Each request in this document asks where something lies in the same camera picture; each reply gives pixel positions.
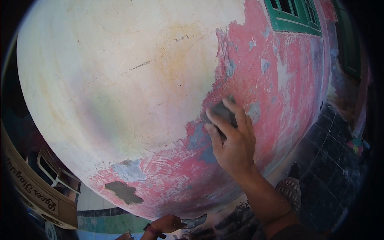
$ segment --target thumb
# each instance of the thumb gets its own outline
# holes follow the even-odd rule
[[[220,134],[219,134],[217,128],[211,123],[205,123],[204,127],[207,130],[207,132],[209,133],[209,136],[211,136],[214,151],[215,151],[215,149],[216,150],[221,149],[223,146],[223,142],[221,140],[221,137],[220,137]]]

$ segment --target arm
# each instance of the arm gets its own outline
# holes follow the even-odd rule
[[[171,233],[178,229],[186,227],[181,219],[175,215],[165,215],[151,223],[151,227],[159,233]],[[156,240],[159,235],[155,235],[150,231],[145,231],[140,240]]]
[[[242,107],[227,98],[223,99],[223,104],[235,114],[238,128],[233,128],[226,120],[207,109],[208,118],[227,137],[223,141],[214,125],[205,124],[211,136],[214,155],[221,167],[243,189],[252,211],[270,239],[281,229],[300,222],[287,200],[265,180],[253,162],[256,138],[251,118]]]

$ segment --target finger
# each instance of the finger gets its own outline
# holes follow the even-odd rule
[[[248,126],[248,130],[252,133],[253,132],[253,125],[252,125],[252,120],[251,120],[251,117],[247,115],[247,126]]]
[[[181,218],[175,216],[174,219],[173,219],[173,225],[175,226],[175,228],[177,229],[183,229],[183,228],[186,228],[187,225],[182,223],[181,222]]]
[[[209,120],[211,120],[211,122],[215,124],[227,138],[230,138],[233,134],[237,132],[236,129],[232,127],[229,122],[217,116],[211,109],[207,108],[205,113],[207,114]]]
[[[237,127],[240,129],[240,131],[245,130],[247,128],[247,118],[244,108],[237,105],[236,103],[231,102],[228,98],[223,98],[223,104],[226,106],[226,108],[235,114]]]
[[[216,150],[222,149],[223,148],[223,142],[221,140],[221,136],[220,136],[217,128],[210,123],[205,123],[204,127],[207,130],[207,132],[209,133],[209,136],[211,136],[212,146],[213,146],[214,152]]]

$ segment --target hand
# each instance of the hand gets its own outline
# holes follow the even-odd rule
[[[211,109],[206,110],[207,117],[224,133],[227,139],[223,140],[220,137],[214,125],[205,123],[204,127],[211,136],[217,162],[232,177],[236,178],[253,168],[256,138],[251,118],[245,115],[244,109],[227,98],[223,99],[223,104],[235,114],[237,129],[232,127],[226,120],[215,115]]]
[[[171,233],[186,227],[181,219],[175,215],[165,215],[151,223],[151,227],[162,233]]]

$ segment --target forearm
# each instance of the forearm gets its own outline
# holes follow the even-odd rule
[[[290,203],[259,173],[256,165],[247,173],[232,177],[247,195],[249,205],[263,224],[266,235],[274,234],[274,229],[300,223]]]

